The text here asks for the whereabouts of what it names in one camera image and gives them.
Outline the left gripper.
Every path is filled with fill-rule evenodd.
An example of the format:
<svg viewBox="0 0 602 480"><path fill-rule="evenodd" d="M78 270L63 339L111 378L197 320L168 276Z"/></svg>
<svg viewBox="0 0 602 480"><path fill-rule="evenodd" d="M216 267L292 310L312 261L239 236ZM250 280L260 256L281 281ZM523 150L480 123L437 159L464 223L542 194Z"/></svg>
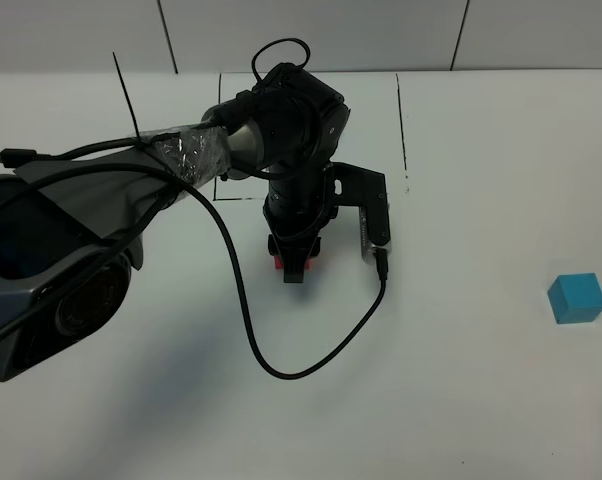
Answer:
<svg viewBox="0 0 602 480"><path fill-rule="evenodd" d="M268 250L280 257L285 283L304 281L306 260L317 256L318 233L337 216L332 164L297 179L272 182L264 204Z"/></svg>

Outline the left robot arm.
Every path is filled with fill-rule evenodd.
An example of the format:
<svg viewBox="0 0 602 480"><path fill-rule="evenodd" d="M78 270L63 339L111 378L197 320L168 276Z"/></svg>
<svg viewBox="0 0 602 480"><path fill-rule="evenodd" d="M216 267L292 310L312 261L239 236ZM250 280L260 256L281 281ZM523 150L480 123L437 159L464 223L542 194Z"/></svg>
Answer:
<svg viewBox="0 0 602 480"><path fill-rule="evenodd" d="M61 155L1 151L0 382L103 327L143 265L150 222L219 177L268 182L268 250L301 282L336 211L331 158L349 114L340 93L282 63L194 125Z"/></svg>

